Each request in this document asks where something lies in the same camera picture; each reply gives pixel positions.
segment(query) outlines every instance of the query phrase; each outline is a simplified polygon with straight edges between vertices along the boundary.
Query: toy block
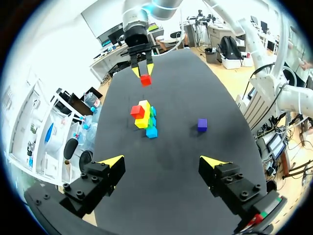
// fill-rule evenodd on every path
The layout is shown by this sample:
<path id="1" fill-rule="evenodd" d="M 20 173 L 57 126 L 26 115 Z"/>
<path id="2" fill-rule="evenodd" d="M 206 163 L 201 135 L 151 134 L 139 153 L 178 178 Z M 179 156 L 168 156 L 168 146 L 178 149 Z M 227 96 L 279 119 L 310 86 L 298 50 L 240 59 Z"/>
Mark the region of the toy block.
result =
<path id="1" fill-rule="evenodd" d="M 157 116 L 157 111 L 156 109 L 154 108 L 154 106 L 151 106 L 152 108 L 152 111 L 153 111 L 153 116 L 156 117 Z"/>
<path id="2" fill-rule="evenodd" d="M 141 75 L 140 76 L 140 81 L 143 87 L 149 86 L 152 84 L 152 79 L 151 76 L 148 74 Z"/>
<path id="3" fill-rule="evenodd" d="M 147 111 L 145 111 L 145 115 L 142 119 L 135 120 L 135 125 L 138 128 L 147 128 L 149 125 L 149 119 L 150 119 L 150 110 L 148 109 Z"/>
<path id="4" fill-rule="evenodd" d="M 148 127 L 145 128 L 145 129 L 149 129 L 149 128 L 152 128 L 152 127 L 153 127 L 153 121 L 152 121 L 152 118 L 149 118 Z"/>
<path id="5" fill-rule="evenodd" d="M 150 139 L 157 137 L 157 129 L 155 126 L 146 130 L 146 136 Z"/>
<path id="6" fill-rule="evenodd" d="M 153 126 L 157 127 L 157 120 L 155 117 L 152 117 L 152 123 L 153 123 Z"/>
<path id="7" fill-rule="evenodd" d="M 150 104 L 147 100 L 141 100 L 139 101 L 138 105 L 141 105 L 143 109 L 146 111 L 149 111 L 149 116 L 150 116 Z"/>
<path id="8" fill-rule="evenodd" d="M 206 119 L 198 119 L 198 131 L 205 132 L 207 130 L 207 120 Z"/>
<path id="9" fill-rule="evenodd" d="M 152 117 L 152 118 L 153 118 L 153 117 L 154 117 L 154 115 L 153 115 L 153 109 L 152 109 L 152 107 L 153 107 L 153 106 L 151 106 L 151 107 L 150 107 L 150 117 Z"/>
<path id="10" fill-rule="evenodd" d="M 132 110 L 131 110 L 131 115 L 135 119 L 142 119 L 142 118 L 144 118 L 145 110 L 140 105 L 133 106 Z"/>

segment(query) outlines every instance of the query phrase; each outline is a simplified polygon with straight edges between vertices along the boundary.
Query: box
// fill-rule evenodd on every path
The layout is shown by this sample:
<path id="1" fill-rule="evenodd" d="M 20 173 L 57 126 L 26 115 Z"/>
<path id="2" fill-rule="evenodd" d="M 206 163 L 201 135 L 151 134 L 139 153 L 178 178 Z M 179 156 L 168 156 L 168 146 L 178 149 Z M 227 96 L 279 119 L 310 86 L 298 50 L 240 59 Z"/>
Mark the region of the box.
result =
<path id="1" fill-rule="evenodd" d="M 247 52 L 241 52 L 241 55 L 246 56 Z M 253 59 L 252 56 L 250 55 L 250 58 L 244 58 L 242 61 L 242 67 L 253 67 Z"/>
<path id="2" fill-rule="evenodd" d="M 240 60 L 228 60 L 221 53 L 221 59 L 223 66 L 228 70 L 239 69 L 241 67 Z"/>

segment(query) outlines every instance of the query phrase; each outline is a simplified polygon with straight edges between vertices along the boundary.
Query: yellow block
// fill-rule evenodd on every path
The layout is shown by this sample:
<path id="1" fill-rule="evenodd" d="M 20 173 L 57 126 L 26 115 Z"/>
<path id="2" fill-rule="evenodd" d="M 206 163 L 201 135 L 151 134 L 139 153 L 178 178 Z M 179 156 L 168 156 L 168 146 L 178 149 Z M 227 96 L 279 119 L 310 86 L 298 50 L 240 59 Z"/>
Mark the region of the yellow block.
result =
<path id="1" fill-rule="evenodd" d="M 143 109 L 146 111 L 150 112 L 150 104 L 147 100 L 141 100 L 139 101 L 138 105 L 141 105 L 143 107 Z"/>
<path id="2" fill-rule="evenodd" d="M 206 156 L 200 156 L 201 158 L 203 158 L 207 163 L 209 163 L 209 165 L 214 169 L 214 167 L 216 165 L 219 165 L 219 164 L 226 164 L 225 162 L 221 162 L 219 160 L 215 160 L 213 158 L 208 158 Z"/>
<path id="3" fill-rule="evenodd" d="M 111 168 L 120 158 L 123 158 L 123 157 L 124 157 L 124 155 L 119 155 L 117 157 L 106 159 L 106 160 L 98 162 L 98 163 L 104 163 L 106 165 L 109 165 Z"/>
<path id="4" fill-rule="evenodd" d="M 148 110 L 146 110 L 144 106 L 142 106 L 142 107 L 145 110 L 145 115 L 143 116 L 142 119 L 136 119 L 135 125 L 138 128 L 147 128 L 149 125 L 149 119 L 150 119 L 150 108 Z"/>

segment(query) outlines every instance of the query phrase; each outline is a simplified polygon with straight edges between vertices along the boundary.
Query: purple cube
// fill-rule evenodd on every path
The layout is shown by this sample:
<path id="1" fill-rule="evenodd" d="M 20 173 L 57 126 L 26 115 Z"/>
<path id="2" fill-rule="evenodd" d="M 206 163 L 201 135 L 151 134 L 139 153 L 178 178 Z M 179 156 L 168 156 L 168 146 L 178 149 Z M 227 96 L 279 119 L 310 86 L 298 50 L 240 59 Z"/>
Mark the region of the purple cube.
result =
<path id="1" fill-rule="evenodd" d="M 198 119 L 198 131 L 205 132 L 207 130 L 207 120 Z"/>

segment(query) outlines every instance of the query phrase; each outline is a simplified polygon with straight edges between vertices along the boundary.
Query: blue cube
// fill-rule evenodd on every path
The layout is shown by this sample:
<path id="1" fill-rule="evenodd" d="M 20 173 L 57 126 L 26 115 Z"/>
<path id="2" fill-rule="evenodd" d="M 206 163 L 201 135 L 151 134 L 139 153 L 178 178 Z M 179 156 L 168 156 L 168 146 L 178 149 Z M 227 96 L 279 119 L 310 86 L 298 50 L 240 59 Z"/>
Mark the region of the blue cube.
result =
<path id="1" fill-rule="evenodd" d="M 153 126 L 157 127 L 157 120 L 155 117 L 152 117 Z"/>
<path id="2" fill-rule="evenodd" d="M 207 130 L 207 120 L 206 119 L 198 119 L 198 131 L 205 132 Z"/>
<path id="3" fill-rule="evenodd" d="M 146 136 L 150 139 L 157 137 L 157 129 L 155 126 L 146 130 Z"/>
<path id="4" fill-rule="evenodd" d="M 157 116 L 157 112 L 156 112 L 156 109 L 154 108 L 154 106 L 151 106 L 151 109 L 153 111 L 153 116 L 156 117 Z"/>

